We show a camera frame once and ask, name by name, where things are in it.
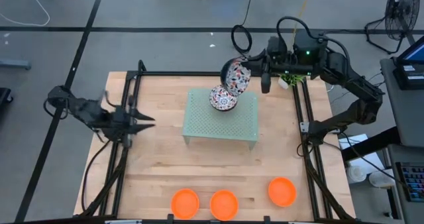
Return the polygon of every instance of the wooden table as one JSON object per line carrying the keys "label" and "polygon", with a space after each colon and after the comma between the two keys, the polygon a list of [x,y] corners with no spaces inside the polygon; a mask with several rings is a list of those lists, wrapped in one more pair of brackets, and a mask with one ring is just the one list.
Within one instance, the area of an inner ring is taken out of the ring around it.
{"label": "wooden table", "polygon": [[[106,90],[112,103],[120,104],[126,72],[111,72]],[[118,218],[165,219],[171,213],[173,194],[191,188],[199,196],[200,209],[193,219],[214,219],[209,200],[214,192],[228,189],[238,197],[235,220],[312,221],[311,201],[303,159],[296,154],[301,142],[293,92],[277,85],[269,94],[261,94],[260,78],[252,78],[248,90],[259,98],[259,140],[252,151],[245,142],[231,144],[221,140],[193,139],[184,144],[182,125],[187,92],[193,87],[212,88],[219,77],[143,76],[138,110],[156,120],[154,128],[134,137],[130,149]],[[317,120],[330,117],[331,109],[325,84],[309,81],[313,113]],[[106,109],[110,106],[103,102]],[[337,144],[335,135],[327,142]],[[103,145],[94,135],[87,162]],[[86,205],[102,188],[111,146],[94,161],[87,180]],[[347,213],[354,208],[340,152],[321,145],[327,185]],[[268,197],[268,184],[277,176],[289,178],[297,188],[297,199],[290,207],[278,207]],[[321,192],[317,189],[320,216],[324,217]],[[109,210],[115,189],[109,196]],[[75,213],[81,213],[81,190]]]}

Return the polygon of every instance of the green perforated platform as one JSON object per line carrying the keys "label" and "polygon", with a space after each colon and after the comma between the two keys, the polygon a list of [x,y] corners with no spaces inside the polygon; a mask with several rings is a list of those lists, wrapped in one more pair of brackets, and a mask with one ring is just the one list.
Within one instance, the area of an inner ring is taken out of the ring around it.
{"label": "green perforated platform", "polygon": [[210,89],[191,89],[185,107],[183,136],[248,141],[258,140],[258,98],[246,91],[230,111],[218,111],[209,102]]}

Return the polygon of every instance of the patterned ceramic bowl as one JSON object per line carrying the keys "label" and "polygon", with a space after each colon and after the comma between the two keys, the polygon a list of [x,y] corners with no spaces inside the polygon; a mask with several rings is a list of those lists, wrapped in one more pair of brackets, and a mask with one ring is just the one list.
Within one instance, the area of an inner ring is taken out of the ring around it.
{"label": "patterned ceramic bowl", "polygon": [[219,111],[229,111],[237,104],[237,97],[229,94],[222,85],[217,85],[209,95],[209,102]]}
{"label": "patterned ceramic bowl", "polygon": [[241,65],[246,58],[233,58],[221,70],[221,85],[233,96],[242,94],[250,81],[250,70]]}

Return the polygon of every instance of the orange plate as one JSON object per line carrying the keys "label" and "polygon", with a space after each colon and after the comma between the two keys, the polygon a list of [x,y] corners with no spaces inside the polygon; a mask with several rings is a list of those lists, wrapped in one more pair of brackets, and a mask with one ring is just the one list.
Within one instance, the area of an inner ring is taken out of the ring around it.
{"label": "orange plate", "polygon": [[239,210],[237,197],[229,190],[219,190],[211,198],[211,213],[220,221],[229,221]]}
{"label": "orange plate", "polygon": [[191,219],[199,209],[199,197],[188,188],[179,190],[172,198],[171,210],[180,219]]}
{"label": "orange plate", "polygon": [[271,201],[280,207],[288,207],[296,199],[296,187],[287,178],[274,178],[268,186]]}

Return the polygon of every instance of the concrete floor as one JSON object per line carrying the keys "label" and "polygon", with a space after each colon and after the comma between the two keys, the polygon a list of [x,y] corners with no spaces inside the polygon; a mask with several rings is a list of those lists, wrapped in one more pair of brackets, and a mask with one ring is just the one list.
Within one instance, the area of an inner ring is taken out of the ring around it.
{"label": "concrete floor", "polygon": [[[50,27],[84,27],[95,0],[40,0],[50,13]],[[95,27],[232,27],[244,19],[248,0],[101,0]],[[246,27],[274,28],[284,15],[297,16],[303,0],[252,0]],[[302,19],[310,28],[362,29],[384,14],[386,0],[309,0]],[[45,16],[34,0],[0,0],[0,13],[27,23],[43,23]],[[0,18],[0,58],[25,59],[32,70],[0,68],[0,87],[13,90],[15,100],[0,123],[0,222],[12,222],[27,188],[51,118],[42,110],[47,93],[63,84],[82,32],[4,32],[15,26]],[[291,28],[291,23],[282,27]],[[415,29],[424,29],[419,16]],[[270,35],[254,33],[251,54],[266,46]],[[290,41],[291,35],[284,34]],[[367,78],[380,71],[379,60],[389,56],[370,46],[362,34],[334,34],[350,52],[352,67]],[[394,48],[386,35],[373,39]],[[401,51],[408,47],[404,42]],[[238,56],[227,32],[91,32],[72,86],[78,97],[96,98],[110,71],[136,68],[143,59],[148,70],[218,71]],[[382,81],[375,77],[373,83]],[[330,101],[345,90],[335,87]],[[346,95],[332,104],[334,114],[354,101]],[[352,125],[347,133],[375,135],[394,126],[385,97],[377,122]],[[92,133],[75,119],[61,121],[26,220],[70,217]],[[389,211],[386,191],[366,184],[351,186],[356,214],[365,221],[399,223],[383,217]]]}

